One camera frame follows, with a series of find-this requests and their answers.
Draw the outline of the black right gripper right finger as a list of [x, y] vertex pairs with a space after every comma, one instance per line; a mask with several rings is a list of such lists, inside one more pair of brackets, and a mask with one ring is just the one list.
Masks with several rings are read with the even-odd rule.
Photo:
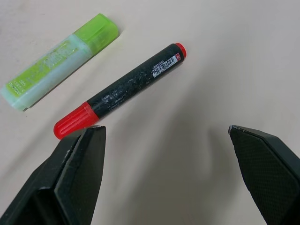
[[231, 125], [243, 181], [269, 225], [300, 223], [300, 159], [278, 137]]

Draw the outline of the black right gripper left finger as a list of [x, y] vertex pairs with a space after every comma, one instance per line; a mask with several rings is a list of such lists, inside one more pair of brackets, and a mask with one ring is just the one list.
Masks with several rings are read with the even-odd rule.
[[106, 128], [92, 126], [60, 140], [0, 218], [2, 225], [89, 225], [101, 186]]

